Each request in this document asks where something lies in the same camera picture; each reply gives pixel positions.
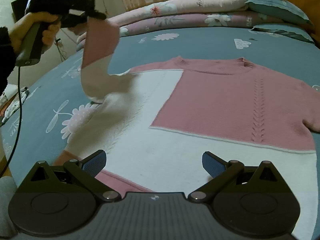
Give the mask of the upper teal pillow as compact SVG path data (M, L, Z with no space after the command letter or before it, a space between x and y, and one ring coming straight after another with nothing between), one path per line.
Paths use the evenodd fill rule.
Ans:
M245 4L255 12L276 17L285 22L312 25L305 12L287 0L247 0Z

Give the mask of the purple floral folded quilt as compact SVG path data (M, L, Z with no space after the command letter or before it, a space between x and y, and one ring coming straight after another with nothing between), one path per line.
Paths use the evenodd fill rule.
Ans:
M121 26L108 20L105 24L83 23L70 30L79 36L79 46L101 47L113 52L120 37L146 34L158 30L193 27L252 28L261 23L281 23L282 20L251 11L211 14L181 14L147 18Z

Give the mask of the pile of clothes and papers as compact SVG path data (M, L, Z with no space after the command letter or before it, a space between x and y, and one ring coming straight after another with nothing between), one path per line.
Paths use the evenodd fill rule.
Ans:
M19 109L20 101L17 85L8 84L1 95L1 126Z

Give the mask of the lower teal pillow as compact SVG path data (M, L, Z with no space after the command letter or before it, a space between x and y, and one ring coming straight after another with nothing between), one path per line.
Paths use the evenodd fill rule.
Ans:
M301 27L287 23L265 23L255 25L251 31L264 32L273 36L286 36L295 40L313 43L312 37Z

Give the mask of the pink floral folded quilt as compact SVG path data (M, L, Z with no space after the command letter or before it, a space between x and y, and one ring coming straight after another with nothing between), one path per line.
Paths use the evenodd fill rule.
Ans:
M238 12L247 8L248 0L168 0L124 12L106 19L115 26L123 27L148 18L193 13Z

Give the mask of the pink and white knit sweater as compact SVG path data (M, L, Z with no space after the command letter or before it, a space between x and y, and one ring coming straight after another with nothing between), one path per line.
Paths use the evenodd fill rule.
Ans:
M270 160L300 203L294 235L313 236L319 90L244 57L177 56L111 74L117 46L84 47L81 86L94 105L63 122L66 155L83 159L102 149L111 173L152 191L185 193L209 178L204 151L247 165Z

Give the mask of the blue floral bed sheet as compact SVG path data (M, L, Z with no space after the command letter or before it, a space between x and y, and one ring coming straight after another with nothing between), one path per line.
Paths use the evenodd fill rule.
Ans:
M244 57L319 90L319 49L312 43L286 36L273 36L245 28L206 27L154 31L120 39L108 71L118 74L147 63L187 59L236 59ZM13 153L11 174L22 182L33 164L52 163L65 148L62 122L88 98L80 85L82 52L49 71L30 88L23 110L2 127L7 153Z

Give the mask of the teal pillow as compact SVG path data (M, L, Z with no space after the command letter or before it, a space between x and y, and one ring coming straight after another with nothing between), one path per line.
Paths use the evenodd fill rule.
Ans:
M301 27L287 23L265 23L255 25L251 31L264 32L273 36L286 36L295 40L313 43L312 37Z
M245 4L255 12L276 17L285 22L312 25L305 12L287 0L247 0Z

